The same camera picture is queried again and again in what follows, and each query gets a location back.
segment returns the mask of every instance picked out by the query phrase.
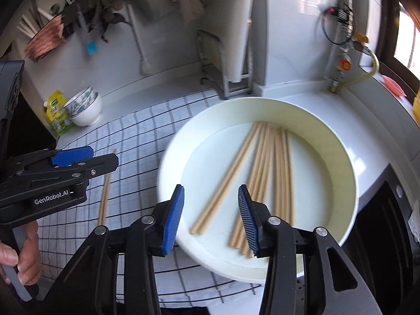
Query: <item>ceramic bowl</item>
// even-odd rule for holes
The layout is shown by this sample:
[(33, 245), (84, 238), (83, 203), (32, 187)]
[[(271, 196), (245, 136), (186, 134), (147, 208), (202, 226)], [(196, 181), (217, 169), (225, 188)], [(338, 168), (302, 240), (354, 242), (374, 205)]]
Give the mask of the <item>ceramic bowl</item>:
[(85, 109), (78, 112), (75, 116), (70, 116), (70, 120), (81, 127), (87, 125), (94, 125), (99, 121), (102, 112), (102, 100), (98, 92), (92, 94), (94, 97), (93, 102)]
[(91, 86), (80, 91), (74, 97), (64, 105), (70, 117), (74, 117), (77, 114), (85, 110), (94, 101), (94, 93)]
[[(232, 164), (251, 125), (268, 122), (289, 130), (296, 228), (325, 227), (342, 245), (358, 210), (358, 187), (351, 160), (339, 137), (322, 120), (296, 105), (247, 97), (209, 107), (180, 129), (160, 162), (158, 202), (169, 200), (175, 186), (185, 188), (185, 202), (176, 241), (193, 260), (229, 279), (264, 283), (267, 260), (248, 258), (228, 246), (238, 215), (238, 187), (247, 183), (253, 164), (252, 147), (214, 218), (203, 235), (190, 229)], [(270, 173), (264, 203), (272, 211), (274, 178)], [(297, 276), (304, 274), (297, 256)]]

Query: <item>blue and white bowl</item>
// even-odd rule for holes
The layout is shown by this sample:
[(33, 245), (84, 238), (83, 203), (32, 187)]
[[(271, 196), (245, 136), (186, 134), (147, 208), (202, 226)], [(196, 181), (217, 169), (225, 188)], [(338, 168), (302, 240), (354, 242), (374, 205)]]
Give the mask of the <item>blue and white bowl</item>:
[(74, 116), (70, 116), (70, 120), (81, 127), (85, 127), (87, 125), (94, 125), (97, 121), (99, 121), (102, 112), (102, 100), (98, 92), (92, 93), (93, 95), (93, 102), (90, 105), (81, 106), (79, 110), (77, 110), (77, 114)]
[(96, 99), (95, 92), (91, 86), (80, 91), (64, 105), (70, 117), (75, 117)]

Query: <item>blue gripper pad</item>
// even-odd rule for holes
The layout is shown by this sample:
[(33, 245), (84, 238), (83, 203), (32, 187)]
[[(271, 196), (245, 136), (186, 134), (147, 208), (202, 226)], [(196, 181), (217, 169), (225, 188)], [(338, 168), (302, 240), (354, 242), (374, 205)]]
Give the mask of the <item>blue gripper pad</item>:
[(254, 255), (257, 255), (260, 250), (260, 244), (258, 243), (258, 228), (249, 207), (249, 204), (253, 201), (249, 196), (248, 191), (245, 191), (245, 188), (246, 187), (242, 185), (238, 189), (239, 210), (241, 212), (242, 222), (244, 223), (248, 246), (254, 252)]
[(171, 197), (171, 209), (167, 215), (166, 222), (163, 226), (163, 243), (162, 243), (162, 252), (165, 256), (172, 250), (174, 247), (176, 232), (178, 230), (179, 219), (181, 218), (181, 213), (184, 203), (184, 187), (181, 185), (176, 185), (175, 191)]
[(58, 167), (70, 166), (73, 162), (86, 160), (93, 157), (92, 147), (85, 146), (74, 149), (62, 150), (51, 158), (51, 163)]

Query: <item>checkered cloth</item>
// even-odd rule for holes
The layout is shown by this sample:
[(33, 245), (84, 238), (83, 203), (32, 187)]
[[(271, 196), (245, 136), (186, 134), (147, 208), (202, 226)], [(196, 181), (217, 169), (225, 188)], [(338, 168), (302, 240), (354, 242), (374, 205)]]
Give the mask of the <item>checkered cloth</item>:
[[(185, 97), (129, 114), (92, 130), (65, 148), (91, 146), (95, 155), (118, 150), (120, 165), (111, 175), (106, 226), (130, 226), (150, 214), (157, 202), (159, 162), (174, 134), (188, 119), (220, 103), (214, 90)], [(104, 177), (91, 179), (87, 201), (52, 214), (39, 222), (44, 283), (57, 278), (74, 252), (97, 226)], [(175, 245), (166, 258), (154, 258), (161, 307), (196, 307), (225, 303), (261, 293), (260, 284), (221, 277), (197, 264)], [(124, 255), (118, 260), (117, 299), (123, 302)]]

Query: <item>black stove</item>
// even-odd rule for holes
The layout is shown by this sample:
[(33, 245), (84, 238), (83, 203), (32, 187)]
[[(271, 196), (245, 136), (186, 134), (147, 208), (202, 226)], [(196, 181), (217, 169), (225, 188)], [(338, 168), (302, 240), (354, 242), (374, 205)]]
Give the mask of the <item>black stove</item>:
[[(356, 222), (343, 246), (384, 315), (399, 314), (406, 303), (412, 311), (416, 307), (408, 298), (420, 273), (420, 245), (408, 227), (411, 212), (389, 165), (360, 197)], [(419, 314), (420, 310), (401, 314), (410, 313)]]

